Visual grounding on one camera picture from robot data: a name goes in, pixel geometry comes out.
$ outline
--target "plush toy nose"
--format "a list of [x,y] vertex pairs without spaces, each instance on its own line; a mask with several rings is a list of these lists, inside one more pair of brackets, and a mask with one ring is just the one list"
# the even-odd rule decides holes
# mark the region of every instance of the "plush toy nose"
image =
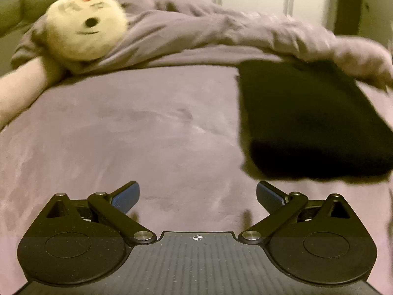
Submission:
[[88,28],[92,28],[93,26],[97,25],[99,20],[96,17],[90,17],[84,22],[84,25]]

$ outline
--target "round white plush toy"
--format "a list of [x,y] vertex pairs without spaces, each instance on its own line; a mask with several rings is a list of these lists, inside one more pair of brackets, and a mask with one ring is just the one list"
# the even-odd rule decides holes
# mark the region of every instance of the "round white plush toy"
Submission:
[[116,0],[58,0],[47,10],[48,47],[68,60],[99,59],[126,32],[127,17]]

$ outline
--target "bed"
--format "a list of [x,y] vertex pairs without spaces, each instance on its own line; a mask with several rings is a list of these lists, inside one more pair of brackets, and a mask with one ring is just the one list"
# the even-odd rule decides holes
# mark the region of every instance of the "bed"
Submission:
[[[243,47],[236,53],[252,52]],[[72,76],[0,132],[0,294],[13,294],[25,283],[18,242],[58,192],[85,199],[136,180],[141,198],[128,215],[158,236],[238,234],[268,215],[255,197],[262,176],[246,149],[238,72],[211,62],[174,65],[167,58],[165,65],[158,59],[151,67]],[[393,126],[393,93],[359,86]],[[342,194],[377,245],[368,282],[383,295],[393,294],[391,179],[271,183],[310,199]]]

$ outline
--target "crumpled blanket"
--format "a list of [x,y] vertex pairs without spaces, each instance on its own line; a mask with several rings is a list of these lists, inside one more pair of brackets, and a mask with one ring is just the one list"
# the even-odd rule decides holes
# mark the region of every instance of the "crumpled blanket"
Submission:
[[[72,74],[103,74],[154,66],[236,66],[271,54],[277,62],[331,60],[345,73],[380,88],[393,80],[388,50],[365,38],[335,36],[322,26],[284,15],[245,14],[200,0],[145,0],[140,8],[133,8],[132,0],[119,2],[127,12],[128,33],[105,57],[78,62],[51,56]],[[14,69],[50,53],[45,18],[23,36],[11,61]]]

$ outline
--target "black cloth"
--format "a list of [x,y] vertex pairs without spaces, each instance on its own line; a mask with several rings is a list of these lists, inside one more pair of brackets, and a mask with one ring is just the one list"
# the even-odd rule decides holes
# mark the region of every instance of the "black cloth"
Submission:
[[238,66],[250,156],[270,178],[379,176],[393,132],[334,63],[249,60]]

